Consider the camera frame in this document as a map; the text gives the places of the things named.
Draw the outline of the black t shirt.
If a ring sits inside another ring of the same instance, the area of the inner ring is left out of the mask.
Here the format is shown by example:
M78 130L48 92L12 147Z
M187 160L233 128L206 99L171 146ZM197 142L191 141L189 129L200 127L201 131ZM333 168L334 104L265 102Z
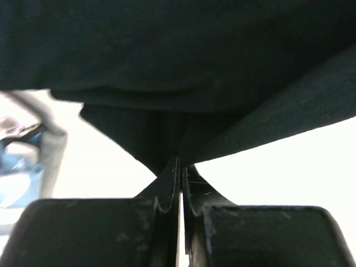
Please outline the black t shirt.
M354 1L2 1L1 89L49 89L153 173L355 116Z

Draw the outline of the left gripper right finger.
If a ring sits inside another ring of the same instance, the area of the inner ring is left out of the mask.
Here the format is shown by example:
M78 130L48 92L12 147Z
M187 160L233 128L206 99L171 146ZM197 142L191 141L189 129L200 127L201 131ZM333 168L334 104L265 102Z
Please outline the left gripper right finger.
M237 205L182 168L191 266L354 266L336 220L317 206Z

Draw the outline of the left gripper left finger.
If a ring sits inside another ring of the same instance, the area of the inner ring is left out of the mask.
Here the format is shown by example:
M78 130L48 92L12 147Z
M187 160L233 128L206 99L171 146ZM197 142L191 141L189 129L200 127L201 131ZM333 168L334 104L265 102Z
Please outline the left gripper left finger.
M180 160L131 199L42 199L16 223L8 267L177 266Z

